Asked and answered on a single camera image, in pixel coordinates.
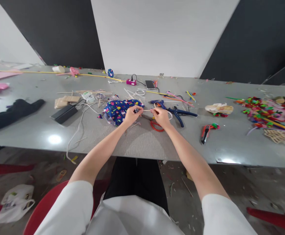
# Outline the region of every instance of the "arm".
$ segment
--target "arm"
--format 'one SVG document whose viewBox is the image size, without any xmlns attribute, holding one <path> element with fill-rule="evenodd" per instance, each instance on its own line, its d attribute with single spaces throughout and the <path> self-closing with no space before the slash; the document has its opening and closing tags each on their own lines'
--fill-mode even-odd
<svg viewBox="0 0 285 235">
<path fill-rule="evenodd" d="M 161 108 L 151 109 L 156 121 L 172 140 L 182 164 L 191 175 L 200 200 L 207 194 L 219 194 L 229 198 L 220 181 L 205 159 L 171 125 L 167 111 Z"/>
<path fill-rule="evenodd" d="M 142 107 L 137 105 L 130 107 L 126 112 L 125 120 L 122 122 L 122 124 L 112 131 L 107 137 L 105 137 L 86 155 L 86 157 L 74 171 L 69 183 L 78 180 L 85 180 L 93 185 L 98 172 L 110 158 L 122 134 L 130 125 L 133 124 L 133 122 L 136 121 L 142 112 Z"/>
</svg>

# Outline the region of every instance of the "black cloth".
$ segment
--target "black cloth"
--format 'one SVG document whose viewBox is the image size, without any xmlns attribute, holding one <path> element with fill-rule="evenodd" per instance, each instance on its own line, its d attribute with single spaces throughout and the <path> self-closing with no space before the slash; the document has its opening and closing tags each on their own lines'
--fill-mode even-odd
<svg viewBox="0 0 285 235">
<path fill-rule="evenodd" d="M 117 157 L 103 200 L 137 195 L 162 207 L 169 215 L 168 202 L 158 162 L 152 159 Z"/>
<path fill-rule="evenodd" d="M 0 113 L 0 129 L 36 112 L 44 103 L 44 100 L 37 100 L 32 104 L 22 99 L 16 100 L 10 108 Z"/>
</svg>

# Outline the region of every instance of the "white plastic bag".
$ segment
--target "white plastic bag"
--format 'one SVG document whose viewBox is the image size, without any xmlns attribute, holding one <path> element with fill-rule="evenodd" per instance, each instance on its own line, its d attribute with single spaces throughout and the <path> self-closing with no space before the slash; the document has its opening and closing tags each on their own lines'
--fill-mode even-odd
<svg viewBox="0 0 285 235">
<path fill-rule="evenodd" d="M 3 208 L 0 211 L 0 223 L 18 221 L 35 204 L 32 198 L 34 186 L 20 184 L 10 189 L 2 199 Z"/>
</svg>

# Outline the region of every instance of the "white wall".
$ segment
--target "white wall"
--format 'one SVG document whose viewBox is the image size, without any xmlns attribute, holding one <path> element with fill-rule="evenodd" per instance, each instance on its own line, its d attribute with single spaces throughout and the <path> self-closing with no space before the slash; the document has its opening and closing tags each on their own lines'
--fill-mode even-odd
<svg viewBox="0 0 285 235">
<path fill-rule="evenodd" d="M 200 77 L 239 0 L 91 0 L 105 69 Z"/>
<path fill-rule="evenodd" d="M 0 5 L 0 60 L 16 63 L 44 63 Z"/>
</svg>

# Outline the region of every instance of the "paper cup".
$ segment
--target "paper cup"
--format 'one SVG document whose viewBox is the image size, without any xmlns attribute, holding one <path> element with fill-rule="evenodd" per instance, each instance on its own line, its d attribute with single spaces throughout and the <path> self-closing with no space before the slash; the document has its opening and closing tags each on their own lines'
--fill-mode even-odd
<svg viewBox="0 0 285 235">
<path fill-rule="evenodd" d="M 52 70 L 53 70 L 53 72 L 65 73 L 65 68 L 63 68 L 63 66 L 53 67 Z"/>
</svg>

